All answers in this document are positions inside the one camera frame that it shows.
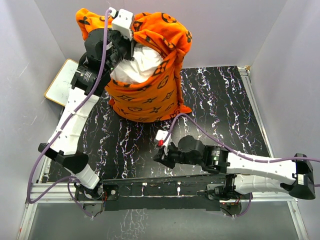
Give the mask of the white pillow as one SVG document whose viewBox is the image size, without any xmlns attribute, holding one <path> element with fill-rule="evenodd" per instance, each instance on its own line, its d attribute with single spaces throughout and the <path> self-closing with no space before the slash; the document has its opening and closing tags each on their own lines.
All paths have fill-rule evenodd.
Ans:
<svg viewBox="0 0 320 240">
<path fill-rule="evenodd" d="M 133 50 L 133 60 L 124 59 L 110 77 L 125 84 L 141 84 L 152 76 L 162 61 L 163 58 L 157 51 L 137 43 Z"/>
</svg>

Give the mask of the orange patterned plush pillowcase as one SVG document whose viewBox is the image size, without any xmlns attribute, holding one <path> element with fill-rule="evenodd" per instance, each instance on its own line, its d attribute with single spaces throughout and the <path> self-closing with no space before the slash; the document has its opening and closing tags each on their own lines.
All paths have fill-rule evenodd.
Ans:
<svg viewBox="0 0 320 240">
<path fill-rule="evenodd" d="M 189 114 L 185 105 L 181 69 L 192 46 L 192 34 L 174 17 L 163 12 L 142 12 L 134 16 L 134 40 L 160 55 L 160 62 L 142 83 L 125 83 L 112 76 L 105 90 L 109 104 L 121 117 L 130 121 L 152 123 Z"/>
</svg>

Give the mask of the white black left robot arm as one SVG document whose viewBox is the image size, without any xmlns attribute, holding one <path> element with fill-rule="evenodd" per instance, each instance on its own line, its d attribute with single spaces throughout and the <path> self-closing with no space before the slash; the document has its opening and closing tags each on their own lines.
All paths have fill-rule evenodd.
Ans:
<svg viewBox="0 0 320 240">
<path fill-rule="evenodd" d="M 71 80 L 67 103 L 57 128 L 38 151 L 66 169 L 77 180 L 76 189 L 97 200 L 103 195 L 101 180 L 89 166 L 89 157 L 78 150 L 85 123 L 111 80 L 111 73 L 134 53 L 134 34 L 130 29 L 97 28 L 84 41 L 85 53 Z"/>
</svg>

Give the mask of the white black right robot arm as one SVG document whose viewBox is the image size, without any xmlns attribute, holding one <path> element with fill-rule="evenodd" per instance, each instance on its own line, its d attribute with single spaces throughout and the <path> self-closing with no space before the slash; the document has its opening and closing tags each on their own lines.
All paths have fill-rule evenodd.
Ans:
<svg viewBox="0 0 320 240">
<path fill-rule="evenodd" d="M 281 192 L 296 199 L 316 197 L 312 159 L 304 154 L 291 158 L 250 155 L 223 145 L 205 145 L 191 135 L 174 144 L 166 131 L 159 131 L 155 142 L 159 151 L 153 159 L 168 168 L 198 165 L 210 174 L 224 174 L 226 182 L 215 188 L 216 196 L 233 199 L 254 192 Z"/>
</svg>

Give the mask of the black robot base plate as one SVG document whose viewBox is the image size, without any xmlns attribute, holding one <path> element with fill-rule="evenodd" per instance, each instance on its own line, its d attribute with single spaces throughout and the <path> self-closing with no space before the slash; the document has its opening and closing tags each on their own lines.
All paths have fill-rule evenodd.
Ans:
<svg viewBox="0 0 320 240">
<path fill-rule="evenodd" d="M 94 189 L 74 184 L 76 199 L 99 201 L 104 211 L 203 209 L 220 211 L 223 201 L 251 200 L 237 193 L 235 175 L 198 174 L 153 178 L 103 179 Z"/>
</svg>

